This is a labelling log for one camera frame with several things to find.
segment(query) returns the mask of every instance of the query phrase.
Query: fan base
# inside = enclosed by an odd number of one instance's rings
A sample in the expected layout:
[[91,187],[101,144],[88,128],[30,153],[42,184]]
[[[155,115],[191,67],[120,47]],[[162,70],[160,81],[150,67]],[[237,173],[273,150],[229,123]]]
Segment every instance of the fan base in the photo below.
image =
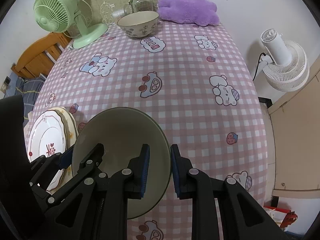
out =
[[73,48],[79,49],[89,45],[100,38],[106,31],[108,26],[103,23],[98,23],[88,28],[88,34],[75,38]]

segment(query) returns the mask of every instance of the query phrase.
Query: bowl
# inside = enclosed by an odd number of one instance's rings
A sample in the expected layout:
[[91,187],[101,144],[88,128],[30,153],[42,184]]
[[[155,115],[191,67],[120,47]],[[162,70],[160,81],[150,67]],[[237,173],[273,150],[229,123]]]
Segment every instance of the bowl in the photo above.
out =
[[163,197],[171,176],[169,143],[159,125],[147,114],[129,107],[107,109],[93,117],[79,134],[72,156],[72,173],[97,143],[104,146],[99,169],[111,177],[139,156],[143,143],[150,146],[146,192],[140,200],[128,199],[127,218],[150,211]]
[[130,37],[142,38],[154,31],[158,24],[159,14],[154,11],[142,11],[128,14],[121,18],[117,25]]

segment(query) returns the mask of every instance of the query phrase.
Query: glass jar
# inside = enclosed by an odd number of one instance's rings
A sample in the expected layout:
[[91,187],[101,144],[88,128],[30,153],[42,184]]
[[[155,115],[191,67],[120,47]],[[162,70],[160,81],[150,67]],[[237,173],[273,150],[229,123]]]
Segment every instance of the glass jar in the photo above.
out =
[[153,11],[152,0],[130,0],[123,7],[125,15],[141,12],[141,11]]

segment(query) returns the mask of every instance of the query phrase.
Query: gingham tablecloth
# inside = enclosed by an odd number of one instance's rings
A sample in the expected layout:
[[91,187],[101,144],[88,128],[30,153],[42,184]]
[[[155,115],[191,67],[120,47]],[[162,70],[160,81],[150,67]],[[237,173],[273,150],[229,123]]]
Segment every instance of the gingham tablecloth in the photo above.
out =
[[[99,112],[137,108],[163,129],[170,144],[210,177],[233,176],[263,204],[267,142],[260,104],[239,50],[223,25],[160,22],[153,36],[132,39],[111,26],[94,43],[66,49],[33,110],[64,106],[79,131]],[[128,220],[128,239],[191,239],[192,201],[173,182],[158,205]]]

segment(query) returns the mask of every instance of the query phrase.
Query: floral bowl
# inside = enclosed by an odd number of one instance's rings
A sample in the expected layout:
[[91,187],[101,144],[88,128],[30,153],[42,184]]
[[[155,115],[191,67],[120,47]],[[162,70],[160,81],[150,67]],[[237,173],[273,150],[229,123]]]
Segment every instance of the floral bowl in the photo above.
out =
[[141,11],[121,18],[117,25],[130,37],[142,38],[154,31],[159,14],[154,11]]

